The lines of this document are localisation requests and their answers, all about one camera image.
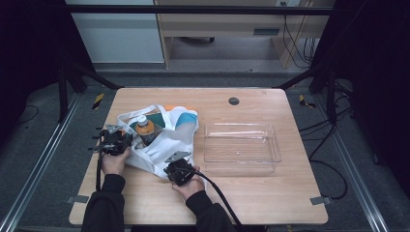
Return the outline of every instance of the black sleeve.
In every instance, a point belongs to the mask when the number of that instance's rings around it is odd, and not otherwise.
[[[186,204],[196,215],[197,232],[237,232],[223,207],[213,204],[205,190],[192,195]]]
[[[105,175],[101,191],[91,195],[85,210],[81,232],[124,232],[124,196],[126,181],[115,174]]]

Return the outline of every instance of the wooden table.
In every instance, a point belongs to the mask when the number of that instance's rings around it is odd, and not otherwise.
[[[238,98],[231,105],[228,100]],[[194,106],[199,130],[194,138],[194,161],[204,165],[204,125],[207,123],[257,123],[275,127],[281,162],[272,176],[212,177],[243,224],[325,223],[323,204],[312,205],[320,196],[308,157],[285,93],[280,89],[258,88],[125,88],[120,89],[106,123],[115,124],[117,115],[150,104]],[[91,196],[95,190],[95,154],[78,195]],[[123,194],[125,224],[195,224],[194,214],[185,206],[171,184],[154,174],[127,166]],[[223,203],[209,185],[214,202]],[[70,222],[81,224],[86,204],[74,203]]]

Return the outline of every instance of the white plastic bag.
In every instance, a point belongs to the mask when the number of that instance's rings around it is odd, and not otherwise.
[[[137,116],[149,116],[156,110],[161,113],[162,131],[149,146],[143,148],[140,146],[140,137],[132,125],[136,122]],[[193,136],[198,130],[195,110],[186,109],[183,106],[175,106],[170,110],[165,110],[162,105],[150,105],[144,109],[119,115],[117,125],[122,126],[125,132],[133,135],[132,155],[127,159],[126,164],[141,168],[164,179],[167,179],[167,175],[163,171],[167,167],[165,160],[175,152],[191,153],[185,159],[193,164]]]

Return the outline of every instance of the gray floor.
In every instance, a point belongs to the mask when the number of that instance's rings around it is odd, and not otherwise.
[[[136,73],[130,66],[101,69],[101,75],[125,86],[198,86],[198,87],[264,87],[284,83],[304,69],[282,69],[269,39],[217,38],[214,43],[206,40],[181,39],[174,44],[173,56],[168,70],[145,66]],[[73,231],[77,226],[69,223],[72,208],[66,203],[67,196],[75,195],[91,158],[91,151],[98,134],[96,128],[103,125],[115,96],[100,83],[88,77],[89,85],[84,94],[70,94],[72,99],[80,96],[73,118],[49,161],[41,181],[20,216],[19,231]],[[310,79],[298,83],[286,91],[289,103],[300,129],[325,120],[320,107],[310,108],[299,104],[299,96],[317,105],[322,95],[308,92]],[[0,217],[4,218],[12,208],[31,170],[35,167],[48,139],[52,136],[58,120],[58,89],[55,84],[33,93],[29,105],[21,116],[26,123],[15,126],[10,141],[1,151]],[[97,94],[104,93],[98,109],[92,109]],[[341,99],[337,111],[349,107]],[[388,167],[373,163],[372,152],[357,122],[349,114],[340,116],[337,134],[357,166],[377,209],[388,226],[388,231],[410,231],[410,201],[399,188]],[[301,132],[307,154],[316,148],[329,127],[307,134]],[[270,231],[373,231],[364,210],[364,203],[354,190],[354,180],[349,179],[340,159],[340,149],[335,146],[335,134],[314,155],[341,172],[347,180],[348,190],[340,200],[326,206],[329,221],[323,225],[270,225]],[[311,164],[318,186],[323,194],[336,196],[343,192],[343,182],[338,175],[324,165]]]

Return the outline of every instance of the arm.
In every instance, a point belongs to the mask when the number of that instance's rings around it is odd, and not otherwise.
[[[85,210],[81,231],[124,232],[125,186],[122,177],[125,160],[131,155],[128,148],[123,155],[105,155],[102,159],[102,172],[105,174],[102,190],[91,195]]]
[[[212,203],[197,175],[186,186],[178,187],[172,183],[172,188],[182,195],[187,207],[196,215],[197,232],[237,232],[223,207]]]

